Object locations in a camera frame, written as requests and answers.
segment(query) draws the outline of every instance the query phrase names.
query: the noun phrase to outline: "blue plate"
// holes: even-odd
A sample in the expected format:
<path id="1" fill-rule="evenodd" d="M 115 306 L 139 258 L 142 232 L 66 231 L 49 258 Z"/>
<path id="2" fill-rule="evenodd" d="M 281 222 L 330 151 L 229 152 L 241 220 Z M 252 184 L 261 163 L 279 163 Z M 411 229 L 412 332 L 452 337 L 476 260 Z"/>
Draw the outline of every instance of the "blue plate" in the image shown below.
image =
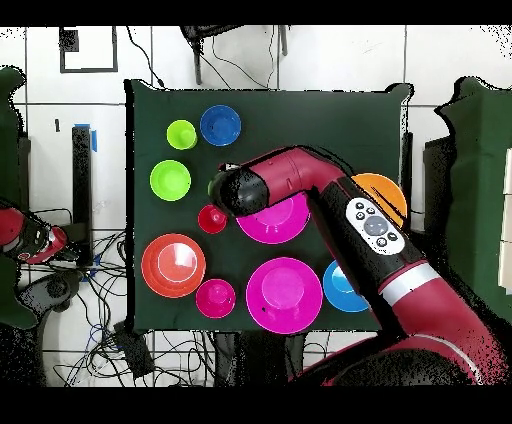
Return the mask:
<path id="1" fill-rule="evenodd" d="M 229 106 L 217 105 L 208 109 L 201 117 L 201 134 L 214 146 L 233 143 L 242 129 L 240 117 Z"/>
<path id="2" fill-rule="evenodd" d="M 362 312 L 368 309 L 368 304 L 354 292 L 336 261 L 325 270 L 323 286 L 325 297 L 336 309 L 343 312 Z"/>

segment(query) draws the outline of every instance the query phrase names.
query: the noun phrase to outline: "magenta bowl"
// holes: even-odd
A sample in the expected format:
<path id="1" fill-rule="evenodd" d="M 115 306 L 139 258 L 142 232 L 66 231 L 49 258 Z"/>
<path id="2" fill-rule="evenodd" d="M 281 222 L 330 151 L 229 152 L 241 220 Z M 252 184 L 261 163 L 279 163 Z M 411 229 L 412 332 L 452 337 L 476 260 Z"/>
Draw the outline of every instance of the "magenta bowl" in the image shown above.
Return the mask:
<path id="1" fill-rule="evenodd" d="M 307 328 L 322 308 L 322 285 L 314 271 L 293 258 L 260 265 L 247 284 L 246 302 L 254 321 L 278 334 Z"/>
<path id="2" fill-rule="evenodd" d="M 208 318 L 223 318 L 235 307 L 235 290 L 225 280 L 212 278 L 199 286 L 196 292 L 197 309 Z"/>
<path id="3" fill-rule="evenodd" d="M 236 220 L 252 239 L 265 244 L 279 244 L 299 235 L 309 217 L 306 195 L 298 193 L 270 208 Z"/>

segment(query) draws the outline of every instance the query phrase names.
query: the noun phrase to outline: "table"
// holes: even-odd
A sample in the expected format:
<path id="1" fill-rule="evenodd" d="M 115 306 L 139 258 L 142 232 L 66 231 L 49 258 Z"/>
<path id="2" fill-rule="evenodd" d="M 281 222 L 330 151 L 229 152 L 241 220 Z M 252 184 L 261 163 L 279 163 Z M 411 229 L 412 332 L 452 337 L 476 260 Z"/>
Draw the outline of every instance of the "table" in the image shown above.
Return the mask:
<path id="1" fill-rule="evenodd" d="M 395 84 L 386 92 L 272 92 L 264 90 L 156 90 L 144 83 L 126 83 L 127 119 L 133 119 L 134 187 L 134 328 L 137 330 L 242 331 L 260 327 L 248 313 L 245 288 L 263 262 L 290 256 L 310 265 L 321 279 L 332 257 L 313 222 L 295 239 L 276 246 L 255 242 L 235 220 L 219 234 L 203 233 L 197 223 L 200 209 L 209 203 L 207 186 L 223 162 L 244 162 L 284 145 L 316 144 L 347 160 L 356 173 L 375 172 L 397 181 L 399 175 L 401 114 L 411 94 L 408 84 Z M 133 109 L 128 104 L 133 95 Z M 235 109 L 242 132 L 230 146 L 214 147 L 201 137 L 202 113 L 216 104 Z M 186 119 L 198 133 L 191 150 L 170 147 L 166 129 Z M 156 197 L 149 185 L 153 167 L 165 159 L 182 162 L 190 171 L 192 186 L 177 202 Z M 235 309 L 225 318 L 212 320 L 196 308 L 195 292 L 179 299 L 154 293 L 145 283 L 140 263 L 144 249 L 156 237 L 181 233 L 194 239 L 206 257 L 205 280 L 229 281 L 235 288 Z M 368 311 L 344 313 L 325 299 L 309 330 L 376 330 Z"/>

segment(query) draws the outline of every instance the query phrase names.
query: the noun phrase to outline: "white tile floor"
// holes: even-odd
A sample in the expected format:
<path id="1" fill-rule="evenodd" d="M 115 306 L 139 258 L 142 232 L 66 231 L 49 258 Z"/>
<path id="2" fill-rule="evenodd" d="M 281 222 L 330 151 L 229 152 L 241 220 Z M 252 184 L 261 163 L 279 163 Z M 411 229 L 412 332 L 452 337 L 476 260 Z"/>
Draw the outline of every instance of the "white tile floor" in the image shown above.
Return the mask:
<path id="1" fill-rule="evenodd" d="M 178 27 L 130 29 L 134 41 L 146 50 L 166 87 L 198 88 L 192 52 Z M 32 140 L 31 209 L 71 208 L 70 131 L 74 124 L 90 124 L 98 136 L 98 149 L 92 156 L 93 225 L 97 239 L 125 227 L 123 79 L 141 78 L 156 85 L 146 58 L 130 43 L 126 28 L 116 30 L 117 73 L 61 74 L 57 28 L 0 28 L 0 66 L 14 65 L 27 75 L 26 87 L 17 90 L 13 101 Z M 81 50 L 66 53 L 66 63 L 75 67 L 107 63 L 111 53 L 109 30 L 78 27 L 78 31 Z M 237 68 L 214 57 L 212 39 L 205 41 L 204 51 L 206 59 L 232 88 L 258 88 Z M 500 88 L 512 85 L 512 34 L 506 26 L 292 26 L 288 31 L 288 56 L 283 57 L 278 53 L 277 27 L 272 38 L 271 25 L 252 25 L 216 37 L 215 53 L 237 63 L 260 84 L 267 85 L 269 81 L 269 87 L 281 90 L 371 91 L 384 90 L 396 82 L 412 83 L 415 93 L 408 110 L 409 131 L 413 132 L 415 142 L 412 207 L 419 212 L 424 210 L 423 145 L 428 140 L 448 135 L 434 107 L 450 100 L 454 83 L 462 76 L 480 76 Z M 204 61 L 201 67 L 202 88 L 226 88 Z M 59 119 L 60 132 L 55 130 L 55 119 Z M 58 213 L 47 215 L 45 219 L 55 224 L 66 223 L 66 216 Z M 413 225 L 422 228 L 421 214 L 413 215 Z M 108 262 L 119 261 L 117 252 L 111 249 Z M 37 269 L 31 269 L 32 280 L 44 275 Z M 28 278 L 28 271 L 24 271 L 21 283 L 26 284 Z M 97 275 L 99 283 L 105 278 Z M 124 279 L 117 280 L 112 288 L 117 294 L 125 290 Z M 79 293 L 87 305 L 90 320 L 97 323 L 99 308 L 91 287 L 83 283 Z M 112 322 L 124 319 L 126 299 L 109 295 L 107 300 L 112 309 Z M 332 352 L 371 336 L 373 333 L 314 332 L 308 335 L 307 342 L 319 343 Z M 78 298 L 73 299 L 69 310 L 51 314 L 44 336 L 44 359 L 50 385 L 63 384 L 53 366 L 75 364 L 82 357 L 89 337 L 85 308 Z M 192 338 L 188 332 L 166 332 L 165 337 L 174 346 Z M 181 359 L 181 365 L 186 368 L 187 352 L 192 344 L 184 343 L 176 351 L 165 354 L 171 349 L 165 337 L 162 332 L 155 332 L 154 337 L 147 336 L 148 346 L 158 358 L 157 366 L 165 370 L 179 369 Z M 311 353 L 305 354 L 305 365 L 323 358 L 323 350 L 318 345 L 309 345 L 306 350 Z M 126 367 L 124 361 L 116 364 Z M 197 357 L 191 355 L 191 368 L 198 365 Z M 111 373 L 109 367 L 111 365 L 107 364 L 101 372 Z M 69 368 L 56 369 L 63 376 L 69 373 Z M 153 377 L 159 373 L 146 377 L 146 384 L 153 386 Z M 189 378 L 187 373 L 182 372 L 181 376 Z M 78 375 L 75 382 L 85 386 L 120 384 L 116 378 L 86 377 L 85 373 Z M 202 384 L 204 368 L 200 367 L 191 378 Z M 122 379 L 126 385 L 134 385 L 130 375 Z M 177 377 L 162 374 L 156 386 L 176 381 Z M 142 379 L 135 384 L 144 386 Z"/>

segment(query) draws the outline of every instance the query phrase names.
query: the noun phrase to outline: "lime green bowl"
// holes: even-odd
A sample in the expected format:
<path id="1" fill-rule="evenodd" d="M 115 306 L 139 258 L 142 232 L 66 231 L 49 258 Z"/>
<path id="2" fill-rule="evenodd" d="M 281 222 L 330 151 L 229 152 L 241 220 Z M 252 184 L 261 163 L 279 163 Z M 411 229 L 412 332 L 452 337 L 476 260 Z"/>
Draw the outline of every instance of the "lime green bowl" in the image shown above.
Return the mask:
<path id="1" fill-rule="evenodd" d="M 196 129 L 183 119 L 174 121 L 167 128 L 167 141 L 175 149 L 191 149 L 197 143 Z"/>
<path id="2" fill-rule="evenodd" d="M 167 202 L 181 199 L 190 189 L 190 173 L 182 163 L 164 160 L 151 171 L 149 184 L 153 193 Z"/>

